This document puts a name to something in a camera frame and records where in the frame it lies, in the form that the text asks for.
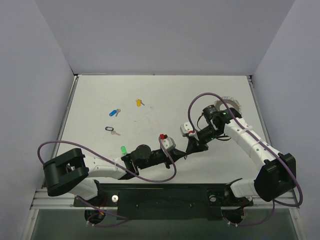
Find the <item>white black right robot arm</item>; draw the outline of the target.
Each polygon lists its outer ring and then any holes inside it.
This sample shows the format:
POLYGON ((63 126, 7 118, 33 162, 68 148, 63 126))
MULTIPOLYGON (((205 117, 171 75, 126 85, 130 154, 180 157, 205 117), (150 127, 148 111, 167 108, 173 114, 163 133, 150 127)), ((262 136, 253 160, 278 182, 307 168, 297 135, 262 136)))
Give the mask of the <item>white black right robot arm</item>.
POLYGON ((181 125, 181 134, 188 138, 187 155, 208 150, 208 143, 227 135, 249 156, 258 169, 252 179, 240 179, 231 183, 223 192, 224 201, 236 204, 242 197, 260 197, 270 202, 297 187, 296 160, 290 154, 282 154, 265 142, 242 115, 233 107, 217 110, 209 105, 202 111, 207 127, 195 130, 191 122, 181 125))

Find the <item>key with blue tag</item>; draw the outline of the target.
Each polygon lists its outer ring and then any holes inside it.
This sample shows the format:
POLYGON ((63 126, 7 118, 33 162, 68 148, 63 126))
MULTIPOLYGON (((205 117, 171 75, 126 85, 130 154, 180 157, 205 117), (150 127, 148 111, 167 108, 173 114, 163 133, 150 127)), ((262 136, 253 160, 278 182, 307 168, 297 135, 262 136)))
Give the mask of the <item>key with blue tag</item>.
POLYGON ((111 111, 110 113, 109 113, 109 116, 110 117, 113 117, 113 116, 115 116, 115 117, 117 117, 118 116, 118 114, 121 112, 121 109, 115 109, 115 110, 113 110, 113 111, 111 111))

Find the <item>metal key ring disc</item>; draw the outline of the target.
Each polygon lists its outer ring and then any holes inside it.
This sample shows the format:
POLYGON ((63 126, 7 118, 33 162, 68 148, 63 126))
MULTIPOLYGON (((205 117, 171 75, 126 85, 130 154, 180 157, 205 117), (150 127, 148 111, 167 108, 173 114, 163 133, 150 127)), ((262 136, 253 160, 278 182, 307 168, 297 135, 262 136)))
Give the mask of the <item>metal key ring disc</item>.
MULTIPOLYGON (((223 96, 222 99, 228 105, 229 108, 234 108, 239 113, 242 112, 241 105, 238 100, 236 100, 230 96, 223 96)), ((220 99, 215 101, 214 106, 219 111, 226 109, 226 106, 224 105, 224 103, 220 99)))

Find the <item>black tag with white label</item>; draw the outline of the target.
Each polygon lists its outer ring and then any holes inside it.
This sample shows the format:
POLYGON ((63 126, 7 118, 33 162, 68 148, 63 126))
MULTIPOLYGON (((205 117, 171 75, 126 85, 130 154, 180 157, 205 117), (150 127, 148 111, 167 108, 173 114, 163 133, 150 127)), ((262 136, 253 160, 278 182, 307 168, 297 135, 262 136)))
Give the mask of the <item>black tag with white label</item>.
POLYGON ((116 130, 115 130, 113 127, 106 126, 106 127, 105 127, 105 130, 108 131, 108 132, 110 132, 112 135, 120 136, 120 134, 117 133, 116 130))

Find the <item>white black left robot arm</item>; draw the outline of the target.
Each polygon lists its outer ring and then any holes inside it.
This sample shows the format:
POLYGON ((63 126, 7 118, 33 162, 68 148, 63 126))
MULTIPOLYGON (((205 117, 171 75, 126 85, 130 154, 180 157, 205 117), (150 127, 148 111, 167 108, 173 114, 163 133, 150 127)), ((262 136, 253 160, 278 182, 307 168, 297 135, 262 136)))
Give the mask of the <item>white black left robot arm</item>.
POLYGON ((43 164, 47 194, 57 197, 71 193, 97 206, 103 200, 98 178, 130 180, 137 177, 140 170, 159 164, 169 168, 185 156, 185 152, 171 143, 165 143, 158 150, 142 144, 131 153, 110 161, 97 155, 85 156, 80 148, 73 148, 43 164))

